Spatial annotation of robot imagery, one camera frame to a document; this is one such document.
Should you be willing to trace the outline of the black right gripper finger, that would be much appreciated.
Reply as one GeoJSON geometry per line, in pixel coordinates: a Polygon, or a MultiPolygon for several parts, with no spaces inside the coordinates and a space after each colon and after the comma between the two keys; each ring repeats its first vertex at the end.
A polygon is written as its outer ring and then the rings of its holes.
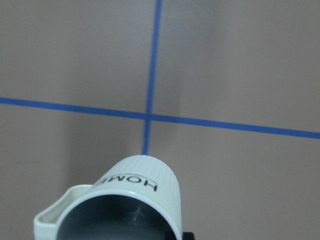
{"type": "Polygon", "coordinates": [[[195,235],[193,232],[183,232],[182,240],[195,240],[195,235]]]}

